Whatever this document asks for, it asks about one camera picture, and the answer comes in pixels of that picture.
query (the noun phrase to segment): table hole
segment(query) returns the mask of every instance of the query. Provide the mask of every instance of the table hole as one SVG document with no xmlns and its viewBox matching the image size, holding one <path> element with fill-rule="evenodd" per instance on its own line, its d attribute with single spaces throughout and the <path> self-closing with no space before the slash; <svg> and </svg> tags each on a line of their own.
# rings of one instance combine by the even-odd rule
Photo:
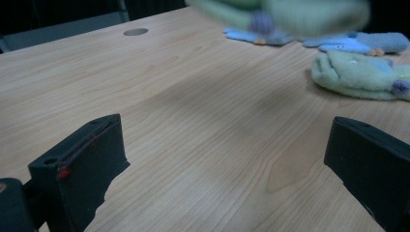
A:
<svg viewBox="0 0 410 232">
<path fill-rule="evenodd" d="M 124 32 L 125 36 L 139 36 L 148 32 L 146 28 L 134 28 Z"/>
<path fill-rule="evenodd" d="M 45 164 L 45 165 L 52 165 L 52 164 L 54 164 L 56 161 L 57 161 L 56 158 L 46 159 L 46 160 L 44 161 L 44 164 Z"/>
</svg>

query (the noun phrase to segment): light green plush toy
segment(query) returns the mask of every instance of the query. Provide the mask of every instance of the light green plush toy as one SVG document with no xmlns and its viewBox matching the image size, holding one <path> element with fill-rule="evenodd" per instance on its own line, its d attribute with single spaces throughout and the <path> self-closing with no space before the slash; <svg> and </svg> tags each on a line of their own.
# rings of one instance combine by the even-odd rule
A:
<svg viewBox="0 0 410 232">
<path fill-rule="evenodd" d="M 392 60 L 381 57 L 331 50 L 316 57 L 311 77 L 342 95 L 410 101 L 410 65 L 394 67 Z"/>
<path fill-rule="evenodd" d="M 367 0 L 186 0 L 200 12 L 261 35 L 276 27 L 295 36 L 323 36 L 362 29 Z"/>
</svg>

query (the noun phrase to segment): fabric toy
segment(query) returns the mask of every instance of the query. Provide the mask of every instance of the fabric toy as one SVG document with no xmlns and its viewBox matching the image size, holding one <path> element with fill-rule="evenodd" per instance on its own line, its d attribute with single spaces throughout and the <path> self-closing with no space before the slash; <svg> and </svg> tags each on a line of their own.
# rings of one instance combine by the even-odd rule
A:
<svg viewBox="0 0 410 232">
<path fill-rule="evenodd" d="M 410 101 L 410 65 L 393 67 L 392 60 L 381 57 L 330 50 L 316 57 L 311 77 L 342 95 Z"/>
<path fill-rule="evenodd" d="M 322 51 L 340 50 L 381 56 L 407 49 L 410 42 L 401 33 L 362 33 L 351 32 L 319 39 L 301 38 L 303 46 L 318 47 Z"/>
<path fill-rule="evenodd" d="M 186 0 L 200 12 L 262 35 L 276 27 L 297 36 L 323 36 L 362 29 L 367 0 Z"/>
<path fill-rule="evenodd" d="M 233 27 L 223 29 L 223 33 L 227 39 L 244 41 L 258 45 L 285 45 L 292 42 L 295 38 L 290 36 L 278 28 L 269 35 L 260 35 L 250 31 L 244 31 Z"/>
</svg>

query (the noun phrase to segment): wooden table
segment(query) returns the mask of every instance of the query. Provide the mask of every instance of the wooden table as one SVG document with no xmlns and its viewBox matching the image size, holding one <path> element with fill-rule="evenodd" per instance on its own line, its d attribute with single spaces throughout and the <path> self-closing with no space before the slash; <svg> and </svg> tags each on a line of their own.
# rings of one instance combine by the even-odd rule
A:
<svg viewBox="0 0 410 232">
<path fill-rule="evenodd" d="M 309 76 L 316 49 L 222 28 L 186 8 L 0 55 L 0 176 L 28 181 L 29 162 L 120 113 L 132 165 L 88 231 L 382 231 L 325 148 L 337 115 L 409 143 L 409 102 L 334 94 Z"/>
</svg>

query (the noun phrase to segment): red mark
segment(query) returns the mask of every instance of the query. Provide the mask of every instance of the red mark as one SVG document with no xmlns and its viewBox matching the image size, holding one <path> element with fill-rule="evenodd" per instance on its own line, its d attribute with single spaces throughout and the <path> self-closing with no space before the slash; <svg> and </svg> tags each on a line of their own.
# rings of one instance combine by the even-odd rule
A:
<svg viewBox="0 0 410 232">
<path fill-rule="evenodd" d="M 67 168 L 58 173 L 58 178 L 65 179 L 72 173 L 72 170 Z"/>
</svg>

